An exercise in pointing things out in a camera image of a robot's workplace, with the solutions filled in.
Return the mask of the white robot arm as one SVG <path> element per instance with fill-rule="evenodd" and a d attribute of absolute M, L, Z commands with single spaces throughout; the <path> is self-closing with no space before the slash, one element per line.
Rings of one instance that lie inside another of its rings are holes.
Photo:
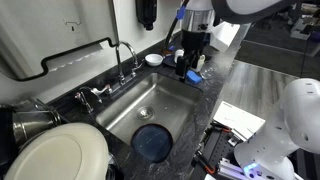
<path fill-rule="evenodd" d="M 262 19 L 300 0 L 184 0 L 176 15 L 182 21 L 184 55 L 176 74 L 184 79 L 203 49 L 216 17 L 231 24 Z M 320 153 L 320 81 L 290 82 L 265 123 L 234 148 L 234 157 L 248 180 L 295 180 L 288 156 L 303 149 Z"/>

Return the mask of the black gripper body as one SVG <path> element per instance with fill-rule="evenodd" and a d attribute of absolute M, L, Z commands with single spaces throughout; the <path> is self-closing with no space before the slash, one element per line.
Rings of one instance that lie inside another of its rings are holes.
<path fill-rule="evenodd" d="M 203 51 L 209 41 L 209 33 L 183 30 L 181 34 L 181 46 L 184 49 L 184 59 L 188 63 L 192 63 L 192 61 Z"/>

